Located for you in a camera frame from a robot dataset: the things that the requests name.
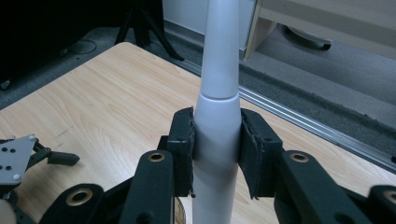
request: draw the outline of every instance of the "white cylindrical object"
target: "white cylindrical object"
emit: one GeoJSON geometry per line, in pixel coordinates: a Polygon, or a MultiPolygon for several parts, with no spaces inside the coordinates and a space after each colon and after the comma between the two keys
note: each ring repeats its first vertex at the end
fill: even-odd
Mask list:
{"type": "Polygon", "coordinates": [[[201,92],[194,115],[194,224],[231,220],[241,127],[238,27],[238,0],[209,0],[201,92]]]}

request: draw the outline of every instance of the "wooden table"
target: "wooden table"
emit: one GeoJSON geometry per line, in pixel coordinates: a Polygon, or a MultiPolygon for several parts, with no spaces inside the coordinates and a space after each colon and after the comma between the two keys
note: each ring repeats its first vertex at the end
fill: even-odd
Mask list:
{"type": "MultiPolygon", "coordinates": [[[[18,188],[20,207],[38,221],[64,190],[95,183],[105,190],[134,175],[140,156],[167,135],[173,114],[195,105],[200,78],[131,44],[122,43],[0,111],[0,136],[34,133],[52,150],[81,157],[74,167],[40,162],[18,188]]],[[[285,149],[312,154],[335,181],[367,195],[393,175],[255,105],[285,149]]],[[[191,198],[182,199],[191,223],[191,198]]],[[[277,223],[273,200],[251,201],[238,175],[233,223],[277,223]]]]}

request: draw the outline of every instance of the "gray floor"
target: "gray floor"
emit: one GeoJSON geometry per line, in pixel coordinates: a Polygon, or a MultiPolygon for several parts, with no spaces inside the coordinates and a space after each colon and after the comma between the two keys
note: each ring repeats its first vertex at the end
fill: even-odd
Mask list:
{"type": "Polygon", "coordinates": [[[278,25],[242,64],[396,129],[396,61],[339,42],[320,48],[278,25]]]}
{"type": "MultiPolygon", "coordinates": [[[[111,48],[117,31],[94,29],[64,56],[49,58],[13,80],[7,91],[0,91],[0,109],[111,48]]],[[[167,31],[180,55],[202,64],[201,36],[185,35],[174,27],[167,31]]],[[[126,41],[134,43],[133,31],[126,41]]],[[[160,46],[155,38],[153,44],[160,46]]],[[[392,71],[396,71],[393,60],[337,42],[322,51],[316,44],[284,34],[279,25],[249,60],[241,60],[240,84],[362,141],[390,160],[396,155],[396,90],[392,88],[396,76],[392,71]]]]}

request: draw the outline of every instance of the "white tube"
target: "white tube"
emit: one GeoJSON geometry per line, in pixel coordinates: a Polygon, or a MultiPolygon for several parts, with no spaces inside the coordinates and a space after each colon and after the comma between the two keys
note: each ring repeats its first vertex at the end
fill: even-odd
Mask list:
{"type": "Polygon", "coordinates": [[[238,0],[209,0],[201,92],[195,110],[194,224],[230,223],[241,111],[238,0]]]}

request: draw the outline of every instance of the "black stand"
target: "black stand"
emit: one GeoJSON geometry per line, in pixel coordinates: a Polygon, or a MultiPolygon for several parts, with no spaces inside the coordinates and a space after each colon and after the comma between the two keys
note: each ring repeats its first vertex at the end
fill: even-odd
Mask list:
{"type": "Polygon", "coordinates": [[[144,49],[150,44],[149,30],[151,30],[161,42],[170,57],[184,61],[184,58],[176,53],[172,45],[165,38],[163,29],[162,1],[157,1],[156,4],[148,4],[150,5],[149,7],[141,0],[132,1],[131,10],[120,28],[115,45],[125,40],[129,27],[132,25],[134,27],[134,38],[138,47],[144,49]]]}

